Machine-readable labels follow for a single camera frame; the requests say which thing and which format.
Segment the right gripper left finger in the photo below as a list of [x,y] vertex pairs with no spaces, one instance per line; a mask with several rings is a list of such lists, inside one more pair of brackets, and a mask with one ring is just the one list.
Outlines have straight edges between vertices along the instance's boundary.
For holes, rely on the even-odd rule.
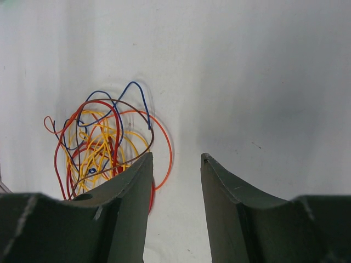
[[1,262],[142,262],[153,155],[71,201],[1,195]]

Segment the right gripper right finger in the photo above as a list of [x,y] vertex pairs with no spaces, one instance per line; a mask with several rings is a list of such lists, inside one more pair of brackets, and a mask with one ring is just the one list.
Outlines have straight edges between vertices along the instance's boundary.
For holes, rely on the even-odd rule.
[[213,262],[350,262],[350,196],[270,195],[201,156]]

